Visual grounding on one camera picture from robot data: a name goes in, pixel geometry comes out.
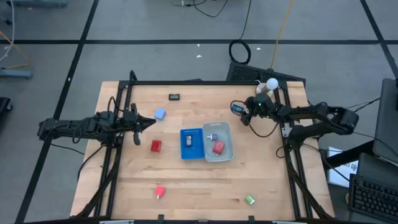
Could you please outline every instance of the gray floor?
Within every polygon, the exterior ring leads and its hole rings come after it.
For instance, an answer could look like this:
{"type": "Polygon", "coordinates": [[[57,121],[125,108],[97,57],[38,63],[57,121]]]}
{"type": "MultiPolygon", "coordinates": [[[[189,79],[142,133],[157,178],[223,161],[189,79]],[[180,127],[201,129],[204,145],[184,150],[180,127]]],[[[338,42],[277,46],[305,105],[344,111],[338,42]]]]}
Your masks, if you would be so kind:
{"type": "MultiPolygon", "coordinates": [[[[69,0],[64,9],[17,8],[16,39],[78,40],[93,1],[69,0]]],[[[398,39],[394,0],[367,1],[385,39],[398,39]]],[[[216,12],[223,1],[208,1],[204,11],[216,12]]],[[[275,39],[288,0],[253,0],[245,39],[275,39]]],[[[241,35],[247,1],[230,0],[211,19],[194,8],[172,7],[170,1],[100,0],[88,39],[235,39],[241,35]]],[[[10,35],[11,28],[0,23],[10,35]]],[[[359,1],[295,1],[283,39],[376,40],[359,1]]],[[[20,45],[33,61],[31,80],[0,79],[0,96],[15,107],[0,133],[0,217],[15,220],[41,150],[36,137],[39,121],[51,117],[76,45],[20,45]]],[[[274,46],[252,44],[249,65],[268,68],[274,46]]],[[[398,58],[398,46],[389,46],[398,58]]],[[[237,59],[245,51],[234,47],[237,59]]],[[[0,65],[24,63],[16,50],[0,65]]],[[[140,80],[225,80],[229,66],[227,44],[85,45],[61,117],[80,119],[94,113],[101,82],[127,79],[133,69],[140,80]]],[[[312,103],[350,106],[377,98],[383,78],[393,78],[380,45],[280,45],[274,70],[307,79],[312,103]]],[[[359,112],[357,131],[374,134],[378,104],[359,112]]],[[[349,149],[366,142],[361,136],[329,135],[321,147],[349,149]]],[[[85,150],[86,141],[54,143],[85,150]]],[[[66,218],[83,157],[51,147],[26,221],[66,218]]]]}

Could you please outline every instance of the blue tray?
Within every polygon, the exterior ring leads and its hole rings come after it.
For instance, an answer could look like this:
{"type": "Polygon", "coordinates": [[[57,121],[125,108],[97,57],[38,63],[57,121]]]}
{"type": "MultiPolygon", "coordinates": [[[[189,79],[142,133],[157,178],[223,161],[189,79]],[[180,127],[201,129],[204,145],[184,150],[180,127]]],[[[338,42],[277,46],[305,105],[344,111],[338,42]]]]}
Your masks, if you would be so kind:
{"type": "Polygon", "coordinates": [[[202,128],[182,129],[180,131],[181,159],[203,159],[205,157],[205,144],[203,142],[202,128]],[[192,146],[185,145],[186,135],[192,135],[192,146]]]}

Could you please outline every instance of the wooden tabletop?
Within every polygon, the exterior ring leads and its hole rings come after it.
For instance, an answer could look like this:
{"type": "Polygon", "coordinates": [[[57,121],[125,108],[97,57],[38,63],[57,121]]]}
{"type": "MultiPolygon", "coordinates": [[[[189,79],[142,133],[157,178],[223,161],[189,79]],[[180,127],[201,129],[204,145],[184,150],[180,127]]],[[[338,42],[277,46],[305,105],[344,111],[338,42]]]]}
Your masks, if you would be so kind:
{"type": "MultiPolygon", "coordinates": [[[[106,110],[117,86],[118,82],[103,82],[96,111],[106,110]]],[[[288,87],[292,106],[308,105],[302,82],[288,82],[288,87]]],[[[153,118],[157,108],[164,108],[166,115],[140,134],[140,146],[134,145],[132,133],[125,134],[112,218],[157,219],[158,214],[164,214],[168,220],[247,220],[249,215],[256,220],[294,220],[285,160],[275,155],[282,145],[279,128],[268,138],[259,138],[229,110],[232,100],[244,101],[254,91],[255,86],[236,85],[133,86],[131,102],[137,104],[142,116],[153,118]],[[180,94],[180,101],[169,101],[169,94],[175,93],[180,94]],[[182,160],[180,130],[217,121],[229,123],[234,159],[219,163],[182,160]],[[159,153],[150,151],[153,139],[162,141],[159,153]],[[160,199],[155,195],[157,185],[166,189],[160,199]],[[255,204],[246,203],[247,195],[256,199],[255,204]]],[[[261,135],[275,125],[261,118],[253,118],[251,124],[261,135]]],[[[318,147],[313,139],[305,143],[318,147]]],[[[90,140],[85,159],[99,145],[90,140]]],[[[301,153],[309,191],[334,216],[319,152],[303,146],[301,153]]],[[[104,155],[105,150],[100,151],[83,168],[71,215],[80,212],[98,189],[104,155]]],[[[297,191],[301,216],[305,217],[299,188],[297,191]]],[[[107,201],[108,192],[101,214],[107,201]]]]}

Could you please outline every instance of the white paper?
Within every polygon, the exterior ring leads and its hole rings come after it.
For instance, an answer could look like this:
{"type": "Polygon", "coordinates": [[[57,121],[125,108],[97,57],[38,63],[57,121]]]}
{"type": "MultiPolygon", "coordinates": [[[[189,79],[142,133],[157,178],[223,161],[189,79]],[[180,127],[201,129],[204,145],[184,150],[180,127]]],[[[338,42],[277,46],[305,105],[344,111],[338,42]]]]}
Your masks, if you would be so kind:
{"type": "MultiPolygon", "coordinates": [[[[329,147],[329,150],[342,152],[342,150],[335,149],[334,147],[329,147]]],[[[340,153],[340,152],[333,152],[333,151],[328,151],[328,157],[334,156],[334,155],[340,153]]],[[[338,172],[341,172],[341,174],[343,174],[345,177],[347,177],[349,179],[349,175],[350,174],[356,174],[357,168],[358,168],[358,161],[354,161],[354,162],[350,162],[348,164],[336,167],[336,170],[338,172]]],[[[347,187],[347,188],[349,187],[349,182],[346,179],[342,178],[342,176],[340,176],[333,169],[330,169],[328,171],[328,174],[329,174],[328,175],[328,182],[329,183],[340,185],[340,186],[347,187]]]]}

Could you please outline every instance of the white cable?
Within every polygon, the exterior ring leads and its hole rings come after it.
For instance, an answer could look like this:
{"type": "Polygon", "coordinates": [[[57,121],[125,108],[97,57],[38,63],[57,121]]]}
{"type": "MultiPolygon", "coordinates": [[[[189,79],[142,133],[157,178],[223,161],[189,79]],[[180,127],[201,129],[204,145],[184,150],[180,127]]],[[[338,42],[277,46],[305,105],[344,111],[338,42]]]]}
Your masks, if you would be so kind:
{"type": "Polygon", "coordinates": [[[11,47],[14,45],[14,37],[15,37],[15,12],[14,12],[14,3],[12,0],[10,0],[11,3],[11,11],[12,11],[12,38],[11,38],[11,44],[10,47],[7,49],[7,52],[2,56],[0,59],[0,62],[4,60],[5,57],[7,57],[8,52],[10,52],[11,47]]]}

